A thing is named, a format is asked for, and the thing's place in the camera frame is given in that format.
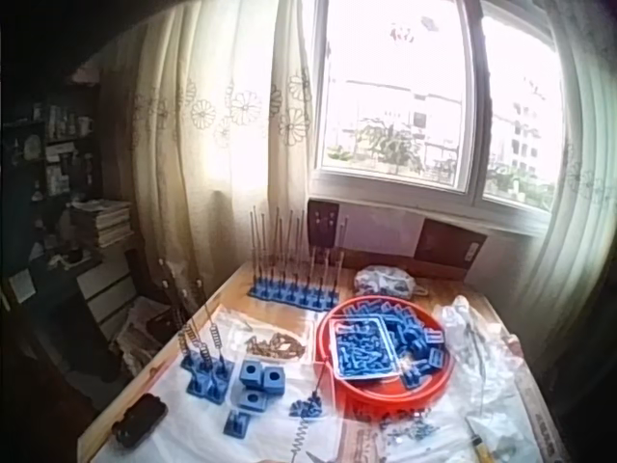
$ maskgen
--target table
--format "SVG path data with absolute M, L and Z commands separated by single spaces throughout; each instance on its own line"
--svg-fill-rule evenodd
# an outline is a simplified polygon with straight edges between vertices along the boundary
M 355 271 L 343 269 L 339 285 L 340 299 L 345 300 L 353 296 L 353 278 Z M 480 293 L 461 282 L 446 280 L 417 279 L 419 285 L 428 289 L 428 296 L 416 296 L 414 302 L 429 312 L 436 305 L 450 304 L 457 295 L 464 295 L 469 303 L 483 316 L 488 323 L 498 323 L 503 326 L 497 313 L 489 301 Z M 241 266 L 206 303 L 210 312 L 215 311 L 221 305 L 246 313 L 259 321 L 270 323 L 296 334 L 301 334 L 303 327 L 302 318 L 297 315 L 298 311 L 292 312 L 287 306 L 275 302 L 263 302 L 247 295 L 253 283 L 253 270 L 249 263 Z M 201 328 L 207 321 L 207 314 L 201 308 L 194 315 L 194 320 Z M 504 336 L 520 350 L 515 337 L 511 337 L 505 328 Z M 77 456 L 79 462 L 90 461 L 103 446 L 111 433 L 114 422 L 121 420 L 124 411 L 157 381 L 166 368 L 177 356 L 179 351 L 176 338 L 161 349 L 154 359 L 145 367 L 140 374 L 122 391 L 122 393 L 105 409 L 79 438 Z M 538 446 L 545 461 L 552 461 L 555 455 L 566 455 L 549 410 L 542 399 L 538 387 L 533 380 L 527 367 L 521 368 L 517 376 L 517 386 L 523 396 L 523 402 L 530 417 L 531 425 Z

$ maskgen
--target black phone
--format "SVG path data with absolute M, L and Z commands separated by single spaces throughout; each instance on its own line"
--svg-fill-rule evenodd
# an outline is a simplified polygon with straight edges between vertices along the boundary
M 159 397 L 144 394 L 126 410 L 120 422 L 112 425 L 112 432 L 123 447 L 134 449 L 165 418 L 167 411 Z

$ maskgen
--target tree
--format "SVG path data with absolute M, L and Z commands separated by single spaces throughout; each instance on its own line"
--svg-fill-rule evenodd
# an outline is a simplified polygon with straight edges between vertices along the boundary
M 409 124 L 396 128 L 393 123 L 386 125 L 380 119 L 365 119 L 365 126 L 356 132 L 360 143 L 367 143 L 367 150 L 376 154 L 381 162 L 396 166 L 395 174 L 401 166 L 409 167 L 417 173 L 424 170 L 417 155 L 419 144 L 414 138 Z
M 339 161 L 348 161 L 351 159 L 351 152 L 344 149 L 341 145 L 335 147 L 328 147 L 328 157 Z

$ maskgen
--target yellow handle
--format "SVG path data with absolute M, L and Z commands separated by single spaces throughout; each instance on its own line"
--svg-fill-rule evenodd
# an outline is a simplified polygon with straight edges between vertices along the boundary
M 478 444 L 475 447 L 475 453 L 478 455 L 480 463 L 495 463 L 495 460 L 491 456 L 489 449 L 484 443 Z

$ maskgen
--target blue cube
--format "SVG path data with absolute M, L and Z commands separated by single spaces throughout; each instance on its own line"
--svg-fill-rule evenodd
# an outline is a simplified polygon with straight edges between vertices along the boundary
M 411 390 L 417 388 L 420 385 L 421 377 L 422 376 L 417 370 L 417 368 L 411 367 L 407 371 L 404 371 L 403 374 L 401 374 L 401 381 L 403 382 L 405 389 Z
M 257 360 L 245 360 L 240 370 L 240 381 L 245 388 L 260 391 L 263 386 L 263 366 Z
M 182 362 L 180 362 L 180 367 L 186 369 L 187 371 L 192 371 L 196 369 L 200 363 L 200 354 L 193 350 L 189 350 L 189 355 L 184 356 Z
M 285 370 L 282 367 L 263 369 L 263 391 L 270 395 L 285 394 Z
M 245 390 L 242 392 L 238 406 L 245 410 L 263 413 L 268 404 L 268 397 L 261 391 Z
M 244 436 L 247 435 L 250 420 L 251 415 L 248 413 L 231 410 L 228 415 L 228 420 L 225 423 L 225 427 L 223 428 L 223 433 L 237 439 L 244 439 Z

